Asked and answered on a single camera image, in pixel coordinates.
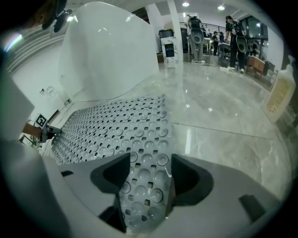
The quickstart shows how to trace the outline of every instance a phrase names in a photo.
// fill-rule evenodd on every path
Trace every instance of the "white curved panel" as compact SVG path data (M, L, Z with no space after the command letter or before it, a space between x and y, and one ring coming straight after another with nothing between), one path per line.
M158 71L152 26L121 8L80 7L66 32L60 82L73 101L112 99Z

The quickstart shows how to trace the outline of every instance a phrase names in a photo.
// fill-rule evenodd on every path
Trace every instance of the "plastic bottle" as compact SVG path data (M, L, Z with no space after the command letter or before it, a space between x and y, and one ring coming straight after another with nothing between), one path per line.
M278 72L270 96L263 106L263 111L271 122L276 122L283 114L296 88L292 66L295 59L289 55L289 60L286 69Z

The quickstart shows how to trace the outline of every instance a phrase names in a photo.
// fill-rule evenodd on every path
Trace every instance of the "railing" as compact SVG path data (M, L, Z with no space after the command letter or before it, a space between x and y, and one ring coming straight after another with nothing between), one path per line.
M22 40L7 52L7 71L14 74L36 55L51 47L62 44L64 34L51 34L52 29L42 30L41 27L23 36Z
M184 25L184 22L179 22L179 23L180 23L180 28L186 28L186 26ZM226 38L225 27L217 26L217 25L213 25L213 24L207 24L207 23L202 23L202 25L206 29L207 34L209 34L209 31L210 31L210 33L212 33L212 35L215 31L217 31L218 33L222 32L224 38Z

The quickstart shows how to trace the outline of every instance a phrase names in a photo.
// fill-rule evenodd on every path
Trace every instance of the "polished floor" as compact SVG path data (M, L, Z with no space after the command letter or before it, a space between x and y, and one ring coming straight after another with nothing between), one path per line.
M173 153L241 170L280 200L285 198L290 158L277 126L261 109L268 91L258 83L217 66L162 64L159 73L119 98L146 94L167 96ZM74 103L52 125L62 126L72 112L100 103Z

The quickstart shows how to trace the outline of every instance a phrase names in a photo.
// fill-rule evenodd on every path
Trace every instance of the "white wall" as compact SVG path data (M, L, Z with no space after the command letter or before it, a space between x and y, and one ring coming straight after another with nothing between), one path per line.
M284 57L284 41L270 28L268 28L268 53L267 60L275 65L275 69L281 70Z
M53 86L60 94L63 102L68 99L58 81L60 51L61 46L53 47L28 61L12 75L18 88L34 105L31 119L35 119L38 113L43 114L46 118L50 118L58 110L57 104L53 104L47 98L46 93L39 93L42 88L46 90L49 86Z
M159 31L164 27L164 21L160 15L159 10L157 9L156 4L151 4L146 6L146 11L148 14L150 25L153 27L155 38L156 38L156 53L160 53L161 44L159 39Z

